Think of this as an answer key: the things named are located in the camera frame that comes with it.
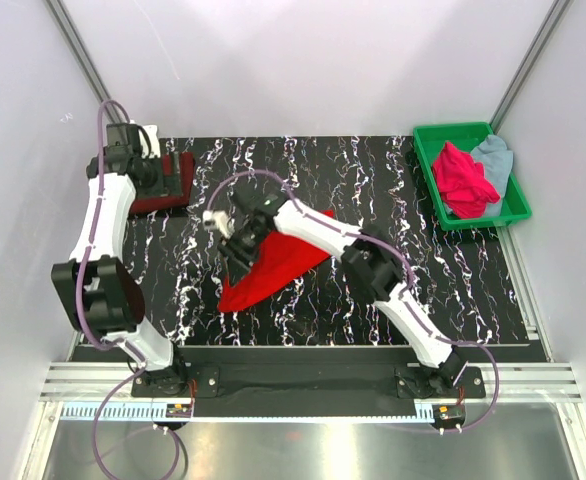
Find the bright red t-shirt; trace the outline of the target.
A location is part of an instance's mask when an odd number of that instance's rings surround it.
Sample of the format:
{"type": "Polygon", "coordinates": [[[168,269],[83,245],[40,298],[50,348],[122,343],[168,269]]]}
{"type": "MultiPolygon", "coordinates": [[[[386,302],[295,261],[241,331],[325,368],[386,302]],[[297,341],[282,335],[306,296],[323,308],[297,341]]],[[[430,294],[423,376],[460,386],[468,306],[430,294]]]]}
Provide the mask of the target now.
{"type": "Polygon", "coordinates": [[[268,235],[250,272],[230,273],[222,256],[226,268],[218,304],[222,313],[239,312],[259,303],[330,257],[329,253],[301,239],[278,232],[274,216],[269,213],[251,210],[245,217],[256,214],[266,217],[268,235]]]}

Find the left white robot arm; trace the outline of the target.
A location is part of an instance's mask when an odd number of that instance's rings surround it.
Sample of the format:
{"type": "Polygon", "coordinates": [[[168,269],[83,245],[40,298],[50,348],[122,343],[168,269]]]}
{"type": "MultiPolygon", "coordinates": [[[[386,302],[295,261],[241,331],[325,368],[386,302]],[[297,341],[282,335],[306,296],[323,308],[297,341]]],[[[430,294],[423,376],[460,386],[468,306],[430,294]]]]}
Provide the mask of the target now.
{"type": "Polygon", "coordinates": [[[155,125],[110,124],[102,140],[86,168],[89,200],[79,239],[69,259],[52,267],[51,280],[76,331],[101,351],[125,352],[140,385],[177,396],[188,387],[186,363],[147,318],[123,246],[131,215],[188,203],[193,160],[162,154],[155,125]]]}

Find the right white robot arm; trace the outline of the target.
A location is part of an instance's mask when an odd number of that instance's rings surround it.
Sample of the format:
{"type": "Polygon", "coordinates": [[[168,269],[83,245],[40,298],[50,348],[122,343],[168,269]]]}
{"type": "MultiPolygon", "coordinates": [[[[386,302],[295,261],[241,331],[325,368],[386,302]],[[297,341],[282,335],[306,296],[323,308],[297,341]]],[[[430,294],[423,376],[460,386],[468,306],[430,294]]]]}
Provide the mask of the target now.
{"type": "Polygon", "coordinates": [[[220,311],[245,310],[282,290],[328,258],[344,272],[352,298],[391,322],[419,362],[404,383],[417,398],[457,394],[467,368],[455,343],[419,308],[410,292],[414,278],[399,253],[372,225],[336,220],[284,194],[236,192],[242,219],[208,211],[207,227],[220,232],[218,251],[227,268],[220,311]]]}

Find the folded maroon t-shirt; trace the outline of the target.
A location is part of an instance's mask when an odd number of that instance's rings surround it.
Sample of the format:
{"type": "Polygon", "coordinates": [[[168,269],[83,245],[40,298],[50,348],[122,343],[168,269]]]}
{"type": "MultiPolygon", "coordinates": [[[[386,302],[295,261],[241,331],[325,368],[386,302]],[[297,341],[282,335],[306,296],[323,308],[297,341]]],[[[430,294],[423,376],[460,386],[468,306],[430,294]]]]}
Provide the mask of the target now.
{"type": "MultiPolygon", "coordinates": [[[[189,205],[195,173],[195,159],[190,152],[176,152],[180,156],[182,167],[183,194],[179,197],[163,197],[154,199],[137,199],[129,209],[129,215],[142,215],[155,210],[182,208],[189,205]]],[[[132,170],[132,180],[135,186],[135,167],[132,170]]]]}

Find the left orange connector block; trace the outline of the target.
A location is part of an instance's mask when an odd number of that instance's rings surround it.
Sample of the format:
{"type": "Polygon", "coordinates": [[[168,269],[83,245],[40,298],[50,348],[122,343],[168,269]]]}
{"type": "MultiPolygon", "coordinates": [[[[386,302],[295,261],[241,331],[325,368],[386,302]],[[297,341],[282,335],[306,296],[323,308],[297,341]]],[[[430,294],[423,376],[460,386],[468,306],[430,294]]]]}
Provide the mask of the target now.
{"type": "Polygon", "coordinates": [[[168,404],[167,413],[168,418],[191,418],[192,405],[191,404],[168,404]]]}

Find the orange connector block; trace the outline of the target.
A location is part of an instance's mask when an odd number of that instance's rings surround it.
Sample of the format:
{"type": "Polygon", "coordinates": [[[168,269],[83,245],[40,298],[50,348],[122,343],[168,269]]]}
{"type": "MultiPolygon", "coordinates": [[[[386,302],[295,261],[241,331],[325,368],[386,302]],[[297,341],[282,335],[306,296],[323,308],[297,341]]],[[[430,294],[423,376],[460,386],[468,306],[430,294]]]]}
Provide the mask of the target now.
{"type": "Polygon", "coordinates": [[[168,418],[191,418],[192,405],[191,404],[168,404],[167,413],[168,418]]]}
{"type": "Polygon", "coordinates": [[[442,405],[435,410],[436,418],[441,421],[453,421],[465,417],[465,408],[462,405],[442,405]]]}

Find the pink crumpled t-shirt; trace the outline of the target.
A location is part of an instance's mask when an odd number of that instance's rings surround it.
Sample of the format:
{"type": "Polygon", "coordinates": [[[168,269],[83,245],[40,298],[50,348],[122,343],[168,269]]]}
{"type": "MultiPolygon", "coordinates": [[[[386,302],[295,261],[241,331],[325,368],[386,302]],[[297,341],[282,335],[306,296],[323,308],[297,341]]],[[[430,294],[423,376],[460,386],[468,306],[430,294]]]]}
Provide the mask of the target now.
{"type": "Polygon", "coordinates": [[[440,198],[461,219],[482,217],[488,205],[502,199],[486,179],[484,166],[449,141],[433,162],[431,171],[440,198]]]}

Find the green plastic bin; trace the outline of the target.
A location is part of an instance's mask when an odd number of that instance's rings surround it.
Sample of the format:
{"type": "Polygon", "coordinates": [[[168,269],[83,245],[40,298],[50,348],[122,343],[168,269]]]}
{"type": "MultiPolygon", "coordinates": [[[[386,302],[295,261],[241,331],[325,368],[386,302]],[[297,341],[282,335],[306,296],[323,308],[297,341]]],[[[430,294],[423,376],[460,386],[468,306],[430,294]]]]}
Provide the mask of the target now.
{"type": "Polygon", "coordinates": [[[431,166],[444,144],[449,141],[459,150],[471,154],[471,151],[488,135],[494,135],[489,124],[472,122],[418,126],[413,130],[413,135],[417,158],[425,175],[437,217],[444,230],[507,226],[531,216],[531,209],[513,173],[513,167],[501,214],[497,217],[461,219],[453,214],[440,198],[431,166]]]}

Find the grey-blue crumpled t-shirt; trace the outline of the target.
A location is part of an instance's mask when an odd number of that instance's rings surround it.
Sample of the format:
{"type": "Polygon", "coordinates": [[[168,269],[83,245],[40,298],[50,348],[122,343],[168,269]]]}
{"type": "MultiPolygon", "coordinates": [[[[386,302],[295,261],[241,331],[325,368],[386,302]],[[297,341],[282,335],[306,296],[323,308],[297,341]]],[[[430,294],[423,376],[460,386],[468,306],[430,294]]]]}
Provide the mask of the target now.
{"type": "Polygon", "coordinates": [[[514,154],[502,138],[497,135],[488,135],[471,151],[471,156],[476,163],[483,166],[486,180],[493,185],[500,196],[497,203],[489,203],[486,206],[482,217],[497,217],[501,214],[502,203],[513,167],[514,154]]]}

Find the right orange connector block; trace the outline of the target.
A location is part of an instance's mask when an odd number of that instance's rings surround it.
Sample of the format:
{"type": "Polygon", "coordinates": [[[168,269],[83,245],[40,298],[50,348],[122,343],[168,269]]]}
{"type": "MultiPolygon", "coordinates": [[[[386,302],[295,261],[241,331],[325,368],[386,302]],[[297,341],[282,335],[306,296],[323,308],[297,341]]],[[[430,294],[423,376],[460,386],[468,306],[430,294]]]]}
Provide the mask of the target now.
{"type": "Polygon", "coordinates": [[[442,405],[435,410],[436,418],[441,421],[453,421],[465,417],[465,408],[462,405],[442,405]]]}

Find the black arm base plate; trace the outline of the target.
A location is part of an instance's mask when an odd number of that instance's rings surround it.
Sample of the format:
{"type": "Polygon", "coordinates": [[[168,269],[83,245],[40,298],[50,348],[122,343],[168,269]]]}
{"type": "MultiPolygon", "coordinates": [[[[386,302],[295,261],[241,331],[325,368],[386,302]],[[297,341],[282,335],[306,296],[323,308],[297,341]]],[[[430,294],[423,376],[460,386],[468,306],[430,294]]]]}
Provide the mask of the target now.
{"type": "Polygon", "coordinates": [[[466,362],[450,380],[421,367],[406,346],[183,347],[186,379],[134,383],[136,397],[194,400],[198,419],[397,420],[419,401],[483,399],[480,370],[466,362]]]}

